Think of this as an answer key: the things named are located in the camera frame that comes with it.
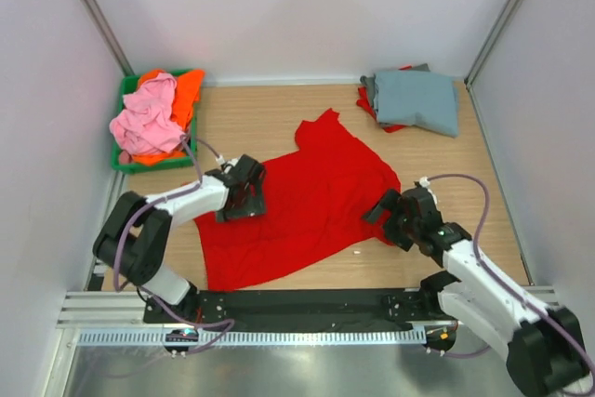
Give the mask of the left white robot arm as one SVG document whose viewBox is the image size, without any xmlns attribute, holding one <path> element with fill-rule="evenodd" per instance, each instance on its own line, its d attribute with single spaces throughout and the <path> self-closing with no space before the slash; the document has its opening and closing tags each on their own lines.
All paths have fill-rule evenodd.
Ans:
<svg viewBox="0 0 595 397">
<path fill-rule="evenodd" d="M 93 254 L 114 278 L 149 292 L 176 322 L 188 322 L 198 311 L 198 290 L 164 264 L 170 232 L 209 213 L 217 223 L 265 214 L 265 176 L 265 165 L 243 154 L 168 192 L 126 192 L 103 224 Z"/>
</svg>

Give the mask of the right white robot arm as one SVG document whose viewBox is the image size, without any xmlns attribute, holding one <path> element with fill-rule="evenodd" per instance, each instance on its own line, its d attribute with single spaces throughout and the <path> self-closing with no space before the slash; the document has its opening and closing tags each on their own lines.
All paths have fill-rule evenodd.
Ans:
<svg viewBox="0 0 595 397">
<path fill-rule="evenodd" d="M 515 283 L 480 249 L 478 233 L 444 221 L 430 179 L 386 191 L 363 219 L 379 225 L 389 243 L 404 251 L 417 246 L 441 267 L 422 282 L 428 290 L 418 297 L 420 310 L 466 325 L 505 362 L 523 395 L 568 391 L 594 374 L 575 315 Z"/>
</svg>

